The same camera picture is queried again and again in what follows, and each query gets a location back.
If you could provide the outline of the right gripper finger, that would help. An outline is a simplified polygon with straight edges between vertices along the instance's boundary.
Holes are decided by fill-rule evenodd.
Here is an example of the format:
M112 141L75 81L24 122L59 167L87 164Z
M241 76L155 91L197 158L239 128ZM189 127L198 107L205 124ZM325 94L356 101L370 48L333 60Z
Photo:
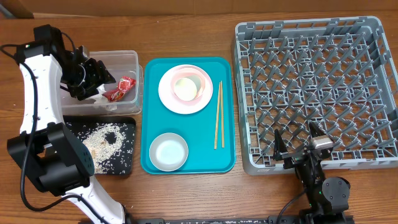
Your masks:
M312 121L309 122L308 127L310 129L311 137L313 138L325 135L325 133L318 127L318 125Z
M285 142L280 135L278 129L274 130L274 153L273 156L281 156L283 153L287 153L288 150L286 148Z

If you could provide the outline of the red foil snack wrapper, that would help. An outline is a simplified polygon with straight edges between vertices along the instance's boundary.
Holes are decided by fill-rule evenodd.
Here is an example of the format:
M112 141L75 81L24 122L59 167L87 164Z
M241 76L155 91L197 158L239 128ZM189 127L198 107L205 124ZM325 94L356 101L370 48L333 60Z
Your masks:
M124 95L136 84L136 80L127 76L119 79L116 89L106 91L102 95L109 101L115 102L121 100Z

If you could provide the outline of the white napkin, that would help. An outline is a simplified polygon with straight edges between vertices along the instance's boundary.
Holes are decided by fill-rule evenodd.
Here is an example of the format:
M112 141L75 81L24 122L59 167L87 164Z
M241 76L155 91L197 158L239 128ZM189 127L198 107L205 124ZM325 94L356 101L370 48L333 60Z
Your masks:
M100 85L98 88L98 94L93 95L90 99L94 100L94 104L101 104L101 107L104 108L106 111L115 111L117 110L116 105L106 105L109 103L108 99L103 96L103 93L106 93L104 85Z

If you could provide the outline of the cream ceramic cup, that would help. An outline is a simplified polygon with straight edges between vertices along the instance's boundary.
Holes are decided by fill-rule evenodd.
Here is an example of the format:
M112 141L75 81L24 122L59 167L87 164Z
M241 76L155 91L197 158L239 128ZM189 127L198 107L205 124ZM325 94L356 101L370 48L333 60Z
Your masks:
M179 78L174 84L174 94L182 101L192 101L197 96L197 85L190 77Z

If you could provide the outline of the grey bowl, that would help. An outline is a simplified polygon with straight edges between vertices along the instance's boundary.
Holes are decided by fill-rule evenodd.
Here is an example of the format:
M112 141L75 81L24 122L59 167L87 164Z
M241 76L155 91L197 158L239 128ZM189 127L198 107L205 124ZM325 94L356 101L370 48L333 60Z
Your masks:
M175 133L163 133L157 136L149 148L151 163L164 172L173 172L181 168L187 161L188 154L187 142Z

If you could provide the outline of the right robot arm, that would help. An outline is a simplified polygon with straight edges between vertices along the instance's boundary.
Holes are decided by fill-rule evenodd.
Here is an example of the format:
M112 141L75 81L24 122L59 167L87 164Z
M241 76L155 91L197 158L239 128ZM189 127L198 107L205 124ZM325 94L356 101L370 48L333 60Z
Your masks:
M303 185L303 191L289 201L279 212L276 223L354 223L345 216L349 209L350 183L342 177L326 178L321 161L331 156L334 141L316 124L311 122L310 142L301 151L289 153L279 130L274 131L276 161L283 161L284 169L294 169ZM310 207L302 209L294 217L284 215L286 209L306 195Z

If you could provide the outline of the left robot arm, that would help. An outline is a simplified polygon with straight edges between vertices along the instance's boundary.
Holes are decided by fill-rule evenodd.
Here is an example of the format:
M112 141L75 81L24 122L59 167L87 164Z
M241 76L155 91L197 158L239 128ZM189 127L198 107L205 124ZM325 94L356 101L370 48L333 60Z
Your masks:
M66 90L84 100L115 79L84 47L67 50L66 38L43 25L34 29L34 41L16 46L12 59L24 80L24 118L7 151L21 168L22 184L31 182L57 203L74 203L93 223L132 223L125 206L97 181L88 148L64 123L60 99L60 90Z

